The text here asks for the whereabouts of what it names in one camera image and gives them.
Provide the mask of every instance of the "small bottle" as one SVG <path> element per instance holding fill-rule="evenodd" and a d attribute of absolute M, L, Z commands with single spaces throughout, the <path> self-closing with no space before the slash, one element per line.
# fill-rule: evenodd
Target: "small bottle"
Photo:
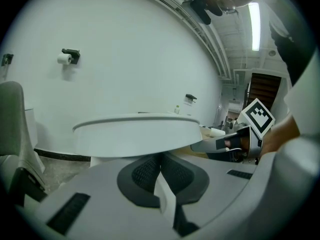
<path fill-rule="evenodd" d="M 180 108 L 178 105 L 176 105 L 175 109 L 174 109 L 174 113 L 176 113 L 177 115 L 179 115 L 179 111 L 180 111 Z"/>

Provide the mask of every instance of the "chair backrest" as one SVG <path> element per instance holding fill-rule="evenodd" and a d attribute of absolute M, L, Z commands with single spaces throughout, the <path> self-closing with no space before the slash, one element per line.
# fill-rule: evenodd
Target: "chair backrest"
<path fill-rule="evenodd" d="M 0 156 L 19 156 L 18 167 L 25 168 L 44 186 L 26 120 L 24 92 L 14 81 L 0 84 Z"/>

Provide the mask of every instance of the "gray chair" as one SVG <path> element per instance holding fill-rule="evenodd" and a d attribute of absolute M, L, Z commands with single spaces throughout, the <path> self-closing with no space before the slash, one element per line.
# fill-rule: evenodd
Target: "gray chair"
<path fill-rule="evenodd" d="M 37 201 L 46 196 L 41 168 L 28 132 L 24 92 L 14 81 L 0 84 L 0 156 L 18 156 L 9 188 L 9 196 L 15 204 L 23 206 L 25 194 Z"/>

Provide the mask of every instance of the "floor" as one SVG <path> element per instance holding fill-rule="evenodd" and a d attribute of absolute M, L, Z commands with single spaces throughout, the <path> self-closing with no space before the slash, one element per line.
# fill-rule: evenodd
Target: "floor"
<path fill-rule="evenodd" d="M 45 192 L 50 195 L 59 188 L 61 184 L 67 183 L 74 176 L 90 167 L 88 161 L 67 161 L 40 156 L 45 166 L 43 180 Z"/>

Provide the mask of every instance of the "toilet paper roll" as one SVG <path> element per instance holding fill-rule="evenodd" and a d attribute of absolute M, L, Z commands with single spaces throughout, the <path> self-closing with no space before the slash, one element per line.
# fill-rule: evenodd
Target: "toilet paper roll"
<path fill-rule="evenodd" d="M 69 65 L 71 63 L 71 54 L 68 53 L 60 53 L 58 55 L 58 63 L 63 65 Z"/>
<path fill-rule="evenodd" d="M 224 130 L 218 130 L 218 129 L 215 129 L 215 128 L 211 128 L 211 131 L 209 133 L 210 137 L 219 137 L 219 136 L 222 136 L 222 135 L 226 135 L 226 132 Z"/>

